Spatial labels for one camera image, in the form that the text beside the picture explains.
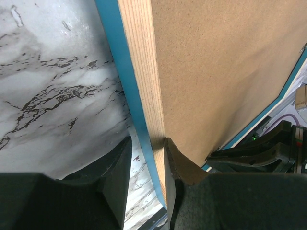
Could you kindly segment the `brown frame backing board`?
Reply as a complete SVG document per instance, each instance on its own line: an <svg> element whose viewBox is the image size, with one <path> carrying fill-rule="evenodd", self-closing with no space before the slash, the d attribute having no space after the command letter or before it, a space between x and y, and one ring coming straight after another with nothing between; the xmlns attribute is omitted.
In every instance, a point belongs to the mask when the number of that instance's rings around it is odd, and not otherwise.
<svg viewBox="0 0 307 230"><path fill-rule="evenodd" d="M165 134L198 165L280 94L307 41L304 0L154 0Z"/></svg>

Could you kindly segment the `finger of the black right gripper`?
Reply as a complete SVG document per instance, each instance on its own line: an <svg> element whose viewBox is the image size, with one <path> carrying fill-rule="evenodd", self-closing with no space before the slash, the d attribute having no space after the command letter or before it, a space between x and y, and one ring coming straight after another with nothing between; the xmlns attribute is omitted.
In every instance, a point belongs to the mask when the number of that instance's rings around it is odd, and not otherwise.
<svg viewBox="0 0 307 230"><path fill-rule="evenodd" d="M223 173L285 173L295 164L291 147L277 143L268 149L232 148L212 153L207 164Z"/></svg>
<svg viewBox="0 0 307 230"><path fill-rule="evenodd" d="M229 149L223 149L215 151L214 153L232 153L239 150L245 150L254 147L269 146L272 144L277 144L279 142L284 142L290 137L292 124L289 121L281 121L274 129L272 129L267 134L253 140L249 143L245 143L239 146L235 146Z"/></svg>

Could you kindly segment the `wooden picture frame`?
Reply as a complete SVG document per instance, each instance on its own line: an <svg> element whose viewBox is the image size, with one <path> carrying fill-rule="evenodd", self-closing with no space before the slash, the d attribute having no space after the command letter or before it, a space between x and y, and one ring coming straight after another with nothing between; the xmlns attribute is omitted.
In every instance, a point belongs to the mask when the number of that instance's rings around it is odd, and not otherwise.
<svg viewBox="0 0 307 230"><path fill-rule="evenodd" d="M158 200L166 205L164 113L157 64L153 0L98 0L96 6L118 70ZM307 43L278 97L219 148L231 148L290 93L307 64Z"/></svg>

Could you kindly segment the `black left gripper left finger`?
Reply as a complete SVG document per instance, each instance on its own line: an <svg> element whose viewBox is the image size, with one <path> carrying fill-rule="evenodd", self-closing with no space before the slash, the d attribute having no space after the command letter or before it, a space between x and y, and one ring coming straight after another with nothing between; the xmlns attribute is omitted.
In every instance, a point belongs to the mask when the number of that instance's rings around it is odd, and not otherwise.
<svg viewBox="0 0 307 230"><path fill-rule="evenodd" d="M121 230L130 179L131 137L108 154L66 176L0 175L3 230Z"/></svg>

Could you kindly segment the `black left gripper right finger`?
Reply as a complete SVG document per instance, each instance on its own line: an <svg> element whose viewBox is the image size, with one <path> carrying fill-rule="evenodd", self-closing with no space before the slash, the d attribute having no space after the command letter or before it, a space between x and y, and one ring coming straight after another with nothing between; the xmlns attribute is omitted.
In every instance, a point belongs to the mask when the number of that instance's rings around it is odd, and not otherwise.
<svg viewBox="0 0 307 230"><path fill-rule="evenodd" d="M171 230L304 230L307 177L294 173L208 173L164 140Z"/></svg>

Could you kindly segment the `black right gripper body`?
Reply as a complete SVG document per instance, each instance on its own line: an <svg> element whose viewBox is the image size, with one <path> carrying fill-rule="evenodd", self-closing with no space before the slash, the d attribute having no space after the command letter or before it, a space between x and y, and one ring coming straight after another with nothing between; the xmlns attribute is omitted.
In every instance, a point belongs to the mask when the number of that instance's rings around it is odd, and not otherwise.
<svg viewBox="0 0 307 230"><path fill-rule="evenodd" d="M307 172L307 128L304 126L292 126L291 130L290 162L291 172Z"/></svg>

